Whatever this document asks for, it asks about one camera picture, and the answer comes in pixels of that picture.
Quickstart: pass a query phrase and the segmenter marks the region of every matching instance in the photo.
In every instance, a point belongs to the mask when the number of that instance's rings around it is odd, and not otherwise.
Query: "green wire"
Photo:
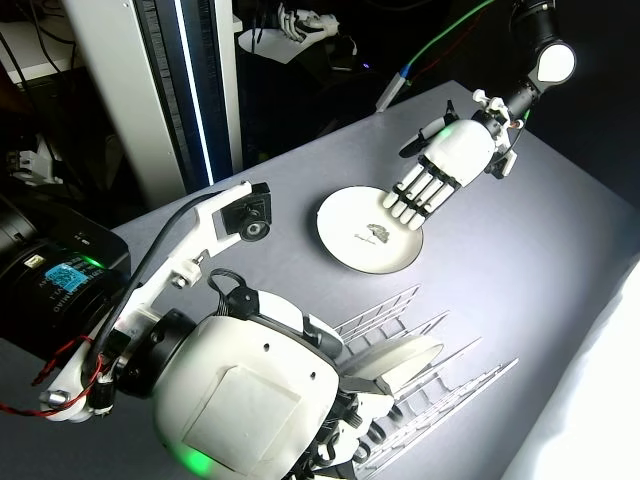
[[[460,17],[458,20],[456,20],[453,24],[451,24],[449,27],[447,27],[447,29],[445,31],[440,33],[437,37],[435,37],[433,40],[429,41],[429,43],[427,43],[424,47],[422,47],[422,49],[418,53],[416,53],[411,60],[409,60],[409,63],[407,63],[407,67],[410,67],[411,65],[413,65],[415,63],[415,61],[418,58],[420,58],[420,56],[422,56],[422,54],[424,52],[426,52],[431,46],[433,46],[433,44],[435,44],[436,42],[441,40],[444,36],[449,34],[449,32],[451,32],[451,30],[456,28],[462,22],[467,20],[469,17],[471,17],[474,14],[478,13],[480,10],[482,10],[486,6],[491,5],[493,2],[495,2],[495,0],[485,0],[484,2],[482,2],[477,7],[469,10],[466,14],[464,14],[462,17]]]

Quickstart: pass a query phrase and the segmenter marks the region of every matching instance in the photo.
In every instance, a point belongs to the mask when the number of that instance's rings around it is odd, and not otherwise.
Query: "robotic arm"
[[[573,74],[575,54],[560,39],[555,1],[518,0],[511,31],[526,59],[526,75],[506,100],[488,98],[483,90],[476,90],[473,99],[482,108],[471,119],[459,119],[449,103],[444,117],[421,129],[401,150],[402,156],[422,153],[383,205],[409,229],[420,228],[483,171],[496,178],[509,175],[517,154],[508,129],[522,129],[530,108],[542,94]]]

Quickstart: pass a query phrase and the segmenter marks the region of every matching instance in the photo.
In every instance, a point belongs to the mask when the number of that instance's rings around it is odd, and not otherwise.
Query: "blue sticker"
[[[44,276],[54,285],[65,289],[69,293],[89,280],[89,277],[84,273],[64,263],[53,267]]]

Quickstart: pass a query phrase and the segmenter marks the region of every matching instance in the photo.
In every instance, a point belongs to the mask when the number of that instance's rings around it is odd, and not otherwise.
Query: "wire dish rack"
[[[338,325],[335,330],[346,347],[338,363],[387,339],[427,335],[445,320],[450,313],[448,310],[418,327],[407,327],[401,317],[419,290],[420,285],[414,285]],[[388,417],[374,421],[375,435],[369,435],[364,441],[366,445],[361,447],[358,456],[362,463],[354,462],[358,479],[367,480],[384,471],[518,363],[516,358],[449,388],[440,372],[481,341],[482,338],[477,338],[440,362],[428,365],[397,392],[392,412]]]

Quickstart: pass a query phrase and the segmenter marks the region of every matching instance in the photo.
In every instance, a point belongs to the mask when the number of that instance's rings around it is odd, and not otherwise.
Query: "plate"
[[[422,250],[422,229],[409,230],[382,206],[387,192],[348,187],[330,195],[318,210],[318,233],[340,262],[365,273],[394,273]]]

